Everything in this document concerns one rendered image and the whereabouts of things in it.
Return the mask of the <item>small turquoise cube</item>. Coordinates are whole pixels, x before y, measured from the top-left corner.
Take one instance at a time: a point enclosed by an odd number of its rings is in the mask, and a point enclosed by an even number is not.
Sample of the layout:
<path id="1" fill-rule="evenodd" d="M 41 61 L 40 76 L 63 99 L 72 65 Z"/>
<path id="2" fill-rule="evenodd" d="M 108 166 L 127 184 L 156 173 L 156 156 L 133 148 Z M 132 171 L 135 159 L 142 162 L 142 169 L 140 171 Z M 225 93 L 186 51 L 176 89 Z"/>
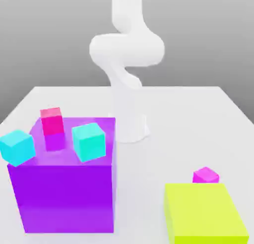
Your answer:
<path id="1" fill-rule="evenodd" d="M 73 149 L 81 162 L 106 156 L 106 135 L 96 122 L 71 129 Z"/>

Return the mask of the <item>small pink-red cube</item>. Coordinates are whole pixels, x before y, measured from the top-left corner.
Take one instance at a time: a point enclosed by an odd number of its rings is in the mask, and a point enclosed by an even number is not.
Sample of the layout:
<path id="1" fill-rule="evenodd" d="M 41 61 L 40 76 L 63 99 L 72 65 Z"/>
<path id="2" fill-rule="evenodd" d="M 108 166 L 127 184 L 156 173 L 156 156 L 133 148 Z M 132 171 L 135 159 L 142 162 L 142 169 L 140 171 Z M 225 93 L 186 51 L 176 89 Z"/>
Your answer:
<path id="1" fill-rule="evenodd" d="M 63 117 L 59 107 L 42 109 L 40 116 L 44 136 L 64 133 Z"/>

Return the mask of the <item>small purple cube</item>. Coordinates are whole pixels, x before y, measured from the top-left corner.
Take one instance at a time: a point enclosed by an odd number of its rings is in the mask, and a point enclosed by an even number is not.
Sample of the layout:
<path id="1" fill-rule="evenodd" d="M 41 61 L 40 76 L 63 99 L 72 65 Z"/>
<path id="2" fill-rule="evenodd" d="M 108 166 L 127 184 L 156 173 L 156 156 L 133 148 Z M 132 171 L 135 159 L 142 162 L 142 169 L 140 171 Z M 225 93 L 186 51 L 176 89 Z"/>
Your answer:
<path id="1" fill-rule="evenodd" d="M 44 137 L 47 151 L 59 151 L 65 148 L 65 134 L 56 133 Z"/>

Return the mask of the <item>small magenta cube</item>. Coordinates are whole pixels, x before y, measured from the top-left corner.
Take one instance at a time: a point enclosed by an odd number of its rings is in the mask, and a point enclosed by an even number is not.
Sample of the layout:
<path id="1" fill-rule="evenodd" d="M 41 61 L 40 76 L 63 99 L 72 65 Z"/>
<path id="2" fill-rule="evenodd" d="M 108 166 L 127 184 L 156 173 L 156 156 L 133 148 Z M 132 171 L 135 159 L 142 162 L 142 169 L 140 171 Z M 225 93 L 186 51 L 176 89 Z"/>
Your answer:
<path id="1" fill-rule="evenodd" d="M 194 171 L 193 183 L 219 183 L 219 175 L 209 167 Z"/>

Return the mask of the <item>small cyan cube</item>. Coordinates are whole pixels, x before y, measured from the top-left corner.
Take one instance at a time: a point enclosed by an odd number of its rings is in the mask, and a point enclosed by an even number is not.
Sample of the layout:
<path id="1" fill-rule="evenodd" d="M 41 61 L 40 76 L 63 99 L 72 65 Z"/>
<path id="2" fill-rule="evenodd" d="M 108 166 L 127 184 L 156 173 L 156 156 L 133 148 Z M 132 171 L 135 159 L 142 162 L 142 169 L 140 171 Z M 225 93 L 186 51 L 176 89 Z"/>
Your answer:
<path id="1" fill-rule="evenodd" d="M 17 167 L 36 156 L 32 135 L 21 130 L 14 130 L 0 137 L 2 158 Z"/>

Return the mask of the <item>large purple box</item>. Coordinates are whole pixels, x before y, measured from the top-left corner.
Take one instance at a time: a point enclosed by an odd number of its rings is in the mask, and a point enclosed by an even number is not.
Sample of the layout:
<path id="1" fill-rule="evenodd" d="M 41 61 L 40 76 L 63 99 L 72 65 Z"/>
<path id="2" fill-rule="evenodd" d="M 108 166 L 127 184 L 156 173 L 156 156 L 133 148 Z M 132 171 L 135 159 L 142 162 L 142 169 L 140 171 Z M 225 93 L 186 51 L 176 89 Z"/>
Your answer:
<path id="1" fill-rule="evenodd" d="M 95 122 L 106 135 L 106 155 L 81 162 L 71 129 Z M 111 233 L 116 201 L 114 118 L 64 118 L 65 135 L 51 146 L 37 120 L 30 130 L 36 156 L 8 172 L 27 233 Z"/>

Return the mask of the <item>large yellow-green box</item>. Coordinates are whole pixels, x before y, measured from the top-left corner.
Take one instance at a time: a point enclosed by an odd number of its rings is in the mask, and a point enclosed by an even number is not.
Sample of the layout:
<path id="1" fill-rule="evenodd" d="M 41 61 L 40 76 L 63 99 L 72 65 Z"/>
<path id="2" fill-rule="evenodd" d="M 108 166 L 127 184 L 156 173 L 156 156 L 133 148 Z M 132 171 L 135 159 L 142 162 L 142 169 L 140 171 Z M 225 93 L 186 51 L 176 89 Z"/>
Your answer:
<path id="1" fill-rule="evenodd" d="M 167 183 L 169 244 L 248 244 L 247 229 L 222 183 Z"/>

